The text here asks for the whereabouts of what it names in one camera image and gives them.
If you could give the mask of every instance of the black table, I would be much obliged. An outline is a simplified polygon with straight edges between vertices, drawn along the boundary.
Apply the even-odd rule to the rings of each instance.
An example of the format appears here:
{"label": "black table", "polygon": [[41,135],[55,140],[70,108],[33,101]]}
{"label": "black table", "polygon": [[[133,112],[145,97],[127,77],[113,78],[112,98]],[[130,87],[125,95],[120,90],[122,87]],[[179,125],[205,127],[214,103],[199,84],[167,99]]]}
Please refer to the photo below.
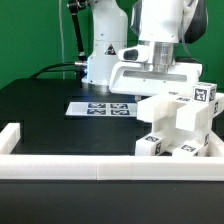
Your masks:
{"label": "black table", "polygon": [[[134,99],[79,85],[74,80],[21,79],[0,91],[1,128],[21,123],[22,139],[13,154],[133,155],[136,139],[150,125],[135,118],[72,118],[65,110],[70,101]],[[223,207],[222,182],[0,180],[4,224],[221,224]]]}

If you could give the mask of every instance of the white block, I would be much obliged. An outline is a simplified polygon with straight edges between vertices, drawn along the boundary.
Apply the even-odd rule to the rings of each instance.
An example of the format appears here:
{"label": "white block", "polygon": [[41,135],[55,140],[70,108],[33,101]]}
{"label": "white block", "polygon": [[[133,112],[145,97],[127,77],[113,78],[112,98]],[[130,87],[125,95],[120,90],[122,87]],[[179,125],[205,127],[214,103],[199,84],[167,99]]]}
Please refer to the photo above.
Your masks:
{"label": "white block", "polygon": [[96,180],[94,156],[1,155],[0,179]]}
{"label": "white block", "polygon": [[10,154],[20,139],[20,124],[9,123],[0,133],[0,154]]}
{"label": "white block", "polygon": [[217,85],[199,82],[193,86],[193,102],[207,104],[215,100]]}
{"label": "white block", "polygon": [[178,158],[197,156],[197,153],[199,150],[203,149],[203,147],[202,144],[199,144],[196,141],[186,141],[182,146],[174,149],[172,156]]}
{"label": "white block", "polygon": [[176,128],[195,131],[205,125],[209,119],[210,107],[206,104],[192,103],[177,110]]}
{"label": "white block", "polygon": [[131,156],[102,156],[97,163],[97,180],[130,180]]}
{"label": "white block", "polygon": [[168,115],[169,97],[156,95],[138,102],[137,119],[154,122]]}
{"label": "white block", "polygon": [[150,133],[136,142],[136,156],[159,156],[165,152],[171,138],[164,131]]}

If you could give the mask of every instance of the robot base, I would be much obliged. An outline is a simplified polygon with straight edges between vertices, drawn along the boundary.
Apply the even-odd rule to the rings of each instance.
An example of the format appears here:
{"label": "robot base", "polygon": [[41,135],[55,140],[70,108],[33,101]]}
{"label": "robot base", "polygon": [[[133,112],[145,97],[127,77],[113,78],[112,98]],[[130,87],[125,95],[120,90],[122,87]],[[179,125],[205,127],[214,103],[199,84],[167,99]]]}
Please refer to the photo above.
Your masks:
{"label": "robot base", "polygon": [[97,85],[97,84],[89,83],[89,82],[87,82],[86,77],[84,77],[82,79],[82,88],[93,90],[93,91],[97,91],[97,92],[103,92],[103,93],[110,92],[109,86],[107,86],[107,85]]}

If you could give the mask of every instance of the black cable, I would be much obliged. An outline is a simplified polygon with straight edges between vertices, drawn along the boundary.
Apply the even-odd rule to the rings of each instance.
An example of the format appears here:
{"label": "black cable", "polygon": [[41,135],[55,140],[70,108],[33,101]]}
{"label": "black cable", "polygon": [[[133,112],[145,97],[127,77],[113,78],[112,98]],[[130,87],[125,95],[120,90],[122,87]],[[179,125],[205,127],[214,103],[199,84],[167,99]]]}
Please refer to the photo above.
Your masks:
{"label": "black cable", "polygon": [[52,69],[52,68],[59,68],[59,67],[72,66],[72,65],[74,66],[73,62],[50,65],[50,66],[47,66],[47,67],[41,69],[40,71],[34,73],[33,75],[30,76],[30,78],[31,79],[36,79],[41,73],[46,72],[46,71],[48,71],[49,69]]}

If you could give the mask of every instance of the cable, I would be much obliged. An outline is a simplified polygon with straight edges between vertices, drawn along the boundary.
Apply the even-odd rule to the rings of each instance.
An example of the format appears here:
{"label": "cable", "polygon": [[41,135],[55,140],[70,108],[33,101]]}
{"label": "cable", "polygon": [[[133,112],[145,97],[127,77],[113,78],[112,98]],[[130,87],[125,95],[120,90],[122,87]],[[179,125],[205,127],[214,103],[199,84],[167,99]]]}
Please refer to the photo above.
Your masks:
{"label": "cable", "polygon": [[62,19],[62,0],[59,0],[59,25],[60,25],[60,37],[61,37],[61,57],[62,62],[65,63],[65,41],[64,41],[64,28]]}
{"label": "cable", "polygon": [[67,62],[67,63],[60,63],[60,64],[55,64],[55,65],[50,65],[47,66],[40,71],[34,73],[33,75],[30,76],[31,79],[36,79],[41,73],[48,71],[49,69],[52,68],[59,68],[59,67],[64,67],[64,66],[74,66],[73,62]]}
{"label": "cable", "polygon": [[191,0],[190,3],[188,4],[188,6],[190,7],[194,3],[194,1],[195,0]]}

